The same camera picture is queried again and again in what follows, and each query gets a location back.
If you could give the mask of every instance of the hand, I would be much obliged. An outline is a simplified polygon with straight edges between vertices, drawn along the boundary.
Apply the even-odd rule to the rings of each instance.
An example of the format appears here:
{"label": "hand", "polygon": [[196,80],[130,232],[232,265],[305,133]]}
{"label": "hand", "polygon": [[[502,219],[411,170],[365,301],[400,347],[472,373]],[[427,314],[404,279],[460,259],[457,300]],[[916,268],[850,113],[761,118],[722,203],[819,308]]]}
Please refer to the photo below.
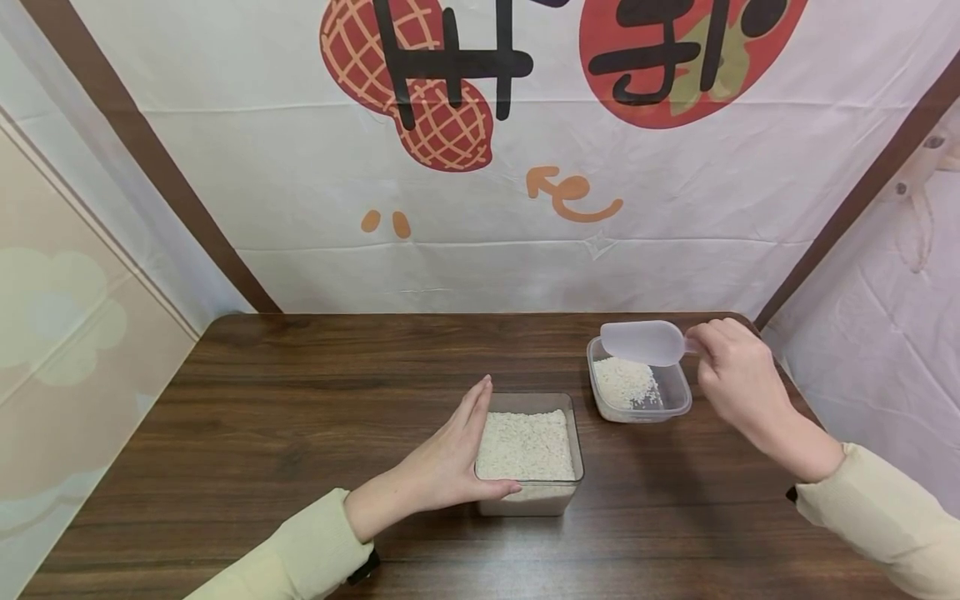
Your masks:
{"label": "hand", "polygon": [[453,416],[429,440],[347,496],[344,507],[358,540],[372,540],[413,513],[499,500],[520,491],[516,481],[484,481],[473,471],[492,393],[487,375],[470,388]]}
{"label": "hand", "polygon": [[686,335],[701,348],[697,379],[721,419],[802,481],[821,481],[840,467],[843,446],[794,409],[773,354],[753,331],[715,319]]}

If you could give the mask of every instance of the white rice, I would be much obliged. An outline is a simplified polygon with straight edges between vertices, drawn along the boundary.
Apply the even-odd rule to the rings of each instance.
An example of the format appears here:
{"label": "white rice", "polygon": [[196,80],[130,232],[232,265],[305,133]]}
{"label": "white rice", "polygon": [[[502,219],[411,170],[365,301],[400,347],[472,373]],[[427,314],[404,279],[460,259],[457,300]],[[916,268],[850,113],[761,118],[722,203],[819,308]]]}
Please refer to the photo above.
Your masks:
{"label": "white rice", "polygon": [[611,356],[593,362],[600,396],[613,408],[663,408],[657,380],[650,367]]}
{"label": "white rice", "polygon": [[573,481],[564,411],[490,413],[476,465],[480,479]]}

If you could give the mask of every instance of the plastic scoop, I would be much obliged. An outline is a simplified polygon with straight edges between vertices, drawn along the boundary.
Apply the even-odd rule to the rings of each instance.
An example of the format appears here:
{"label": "plastic scoop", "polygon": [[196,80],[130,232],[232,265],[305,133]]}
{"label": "plastic scoop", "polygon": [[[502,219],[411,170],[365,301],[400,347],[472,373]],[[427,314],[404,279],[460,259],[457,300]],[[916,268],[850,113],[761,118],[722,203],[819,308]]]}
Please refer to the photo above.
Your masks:
{"label": "plastic scoop", "polygon": [[612,356],[651,367],[676,365],[696,347],[668,321],[606,323],[600,326],[600,343]]}

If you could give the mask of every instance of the scoop handle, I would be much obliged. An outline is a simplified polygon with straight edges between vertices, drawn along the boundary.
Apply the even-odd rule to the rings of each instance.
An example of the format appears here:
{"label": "scoop handle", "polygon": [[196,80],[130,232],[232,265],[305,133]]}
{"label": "scoop handle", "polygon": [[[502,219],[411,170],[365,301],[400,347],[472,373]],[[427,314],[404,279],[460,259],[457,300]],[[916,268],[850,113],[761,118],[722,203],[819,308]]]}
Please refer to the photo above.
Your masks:
{"label": "scoop handle", "polygon": [[700,345],[700,342],[684,336],[684,354],[700,354],[701,350],[703,350],[703,346]]}

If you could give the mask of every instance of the large plastic container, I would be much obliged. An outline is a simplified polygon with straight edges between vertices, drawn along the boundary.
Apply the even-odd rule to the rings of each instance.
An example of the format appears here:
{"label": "large plastic container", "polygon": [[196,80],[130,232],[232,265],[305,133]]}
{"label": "large plastic container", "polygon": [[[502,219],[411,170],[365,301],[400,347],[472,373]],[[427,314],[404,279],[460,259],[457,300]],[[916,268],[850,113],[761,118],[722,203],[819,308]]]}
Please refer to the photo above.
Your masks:
{"label": "large plastic container", "polygon": [[597,409],[604,419],[618,423],[656,423],[673,419],[690,410],[693,395],[690,393],[690,385],[686,382],[684,370],[680,365],[650,368],[654,374],[654,380],[657,381],[659,398],[645,399],[636,410],[624,410],[609,404],[600,394],[596,369],[593,366],[596,361],[605,358],[610,358],[610,354],[604,350],[599,337],[593,338],[587,345],[590,386],[593,388]]}
{"label": "large plastic container", "polygon": [[481,500],[477,508],[483,516],[560,516],[584,479],[584,459],[580,454],[577,421],[573,401],[566,394],[494,394],[490,412],[537,415],[562,410],[566,415],[566,434],[573,461],[573,481],[520,481],[521,492],[502,500]]}

